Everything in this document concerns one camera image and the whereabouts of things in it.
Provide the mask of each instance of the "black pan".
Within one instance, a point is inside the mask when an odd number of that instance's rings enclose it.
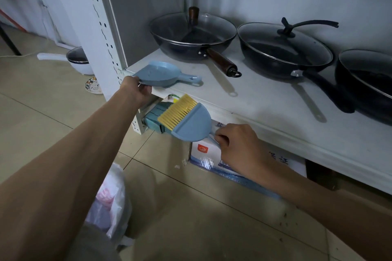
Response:
[[[306,77],[319,86],[332,102],[345,113],[353,113],[353,104],[335,86],[318,74],[334,61],[333,52],[323,43],[295,27],[323,24],[339,27],[337,22],[311,20],[290,25],[282,18],[283,26],[269,23],[246,23],[238,28],[241,49],[245,58],[266,76],[290,80]]]
[[[335,79],[339,90],[359,112],[392,125],[392,56],[347,50],[338,59]]]
[[[229,77],[240,77],[237,66],[221,53],[237,35],[237,28],[221,17],[199,14],[192,6],[189,14],[170,13],[150,22],[150,32],[167,56],[179,61],[211,58]]]

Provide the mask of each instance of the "person's left hand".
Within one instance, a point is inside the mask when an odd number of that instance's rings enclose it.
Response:
[[[152,87],[141,84],[139,87],[139,78],[137,76],[126,76],[120,86],[136,102],[138,108],[147,103],[150,98]]]

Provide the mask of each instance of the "blue dustpan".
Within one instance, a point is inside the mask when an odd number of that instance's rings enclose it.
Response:
[[[138,76],[141,84],[153,87],[168,87],[178,80],[193,84],[202,81],[201,76],[187,75],[177,66],[162,61],[151,61],[133,76]]]
[[[199,102],[185,118],[174,127],[171,134],[186,142],[198,142],[208,137],[219,146],[218,142],[213,138],[214,133],[211,132],[211,127],[210,113]]]

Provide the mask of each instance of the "orange logo on box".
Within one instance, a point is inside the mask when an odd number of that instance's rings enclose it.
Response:
[[[202,153],[207,153],[208,152],[208,147],[205,147],[204,145],[198,144],[197,145],[197,150],[199,152],[202,152]]]

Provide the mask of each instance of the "black table leg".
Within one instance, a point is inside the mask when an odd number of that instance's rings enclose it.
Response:
[[[20,51],[16,48],[16,46],[13,44],[12,40],[8,37],[7,33],[4,31],[2,26],[0,25],[0,36],[3,38],[3,40],[6,42],[7,46],[14,52],[16,56],[22,56]]]

